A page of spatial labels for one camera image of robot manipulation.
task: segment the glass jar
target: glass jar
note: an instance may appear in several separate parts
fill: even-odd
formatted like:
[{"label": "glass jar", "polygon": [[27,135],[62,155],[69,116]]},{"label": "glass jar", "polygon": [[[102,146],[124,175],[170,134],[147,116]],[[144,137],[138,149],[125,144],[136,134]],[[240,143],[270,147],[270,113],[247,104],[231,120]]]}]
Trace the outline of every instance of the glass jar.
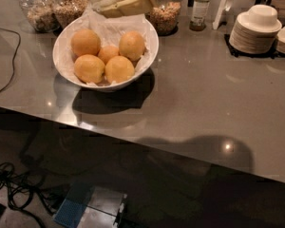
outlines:
[{"label": "glass jar", "polygon": [[202,31],[206,28],[205,18],[208,12],[210,0],[194,0],[192,16],[189,28],[194,31]]},{"label": "glass jar", "polygon": [[180,2],[159,2],[159,5],[148,12],[145,17],[160,36],[169,35],[177,30]]},{"label": "glass jar", "polygon": [[87,4],[88,0],[58,0],[54,12],[61,27],[64,29],[72,21],[81,17]]},{"label": "glass jar", "polygon": [[53,8],[56,0],[20,0],[20,7],[29,23],[38,32],[51,32],[60,27]]}]

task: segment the bread roll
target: bread roll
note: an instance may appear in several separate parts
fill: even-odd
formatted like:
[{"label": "bread roll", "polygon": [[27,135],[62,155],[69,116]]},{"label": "bread roll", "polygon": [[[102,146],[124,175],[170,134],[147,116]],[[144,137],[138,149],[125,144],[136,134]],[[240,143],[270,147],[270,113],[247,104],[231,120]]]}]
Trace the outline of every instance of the bread roll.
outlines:
[{"label": "bread roll", "polygon": [[113,57],[105,65],[105,77],[111,84],[127,81],[134,73],[132,62],[123,56]]},{"label": "bread roll", "polygon": [[82,28],[73,34],[70,45],[78,57],[86,54],[96,56],[101,48],[101,39],[92,29]]},{"label": "bread roll", "polygon": [[119,43],[120,55],[131,61],[138,61],[144,54],[145,45],[142,35],[131,30],[122,35]]},{"label": "bread roll", "polygon": [[103,60],[105,65],[111,58],[118,55],[119,55],[119,49],[115,46],[101,47],[98,53],[98,57]]},{"label": "bread roll", "polygon": [[85,83],[99,83],[104,78],[105,64],[94,55],[83,55],[76,59],[75,75]]}]

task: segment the dark floor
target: dark floor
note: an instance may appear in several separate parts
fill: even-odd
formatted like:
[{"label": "dark floor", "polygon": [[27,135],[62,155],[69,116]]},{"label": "dark floor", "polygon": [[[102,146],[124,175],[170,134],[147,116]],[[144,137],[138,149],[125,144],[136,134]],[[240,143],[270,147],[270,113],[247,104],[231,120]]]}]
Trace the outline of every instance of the dark floor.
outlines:
[{"label": "dark floor", "polygon": [[[124,218],[135,221],[136,227],[285,227],[284,183],[1,108],[0,171],[25,176],[14,181],[14,189],[29,183],[45,197],[57,195],[47,200],[53,213],[72,183],[82,181],[127,194]],[[0,176],[3,183],[8,179]],[[0,203],[6,206],[0,228],[43,227],[37,219],[44,227],[61,227],[38,192],[28,206],[11,210],[10,197],[17,207],[29,198],[27,192],[8,199],[12,188],[0,189]],[[96,217],[95,212],[89,215]],[[87,220],[79,227],[94,227]]]}]

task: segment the cheese bread ball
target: cheese bread ball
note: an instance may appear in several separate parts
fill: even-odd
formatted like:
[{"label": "cheese bread ball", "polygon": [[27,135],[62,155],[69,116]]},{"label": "cheese bread ball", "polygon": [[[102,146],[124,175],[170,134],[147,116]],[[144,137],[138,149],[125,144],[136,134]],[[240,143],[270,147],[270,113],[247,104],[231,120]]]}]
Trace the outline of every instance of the cheese bread ball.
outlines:
[{"label": "cheese bread ball", "polygon": [[132,62],[123,56],[111,58],[105,65],[105,77],[112,84],[129,80],[135,73]]},{"label": "cheese bread ball", "polygon": [[120,55],[131,61],[138,61],[144,54],[145,44],[143,36],[136,30],[131,30],[122,35],[119,43]]},{"label": "cheese bread ball", "polygon": [[75,75],[85,83],[99,83],[104,78],[105,64],[94,55],[83,55],[76,59]]},{"label": "cheese bread ball", "polygon": [[101,49],[101,39],[92,29],[82,28],[73,34],[70,45],[78,57],[86,54],[96,56]]},{"label": "cheese bread ball", "polygon": [[101,47],[98,57],[103,60],[104,64],[106,63],[113,57],[119,55],[119,49],[115,46],[105,46]]}]

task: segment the countertop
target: countertop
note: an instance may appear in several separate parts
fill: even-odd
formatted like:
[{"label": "countertop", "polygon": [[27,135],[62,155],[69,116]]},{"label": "countertop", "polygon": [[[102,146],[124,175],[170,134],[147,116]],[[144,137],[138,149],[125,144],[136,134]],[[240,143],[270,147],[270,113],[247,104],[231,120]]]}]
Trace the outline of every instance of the countertop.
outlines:
[{"label": "countertop", "polygon": [[[58,33],[36,33],[19,0],[0,0],[0,28],[20,33],[15,79],[0,107],[285,182],[285,58],[231,55],[232,26],[160,37],[140,80],[114,92],[80,88],[52,60]],[[11,74],[17,37],[0,30],[0,87]]]}]

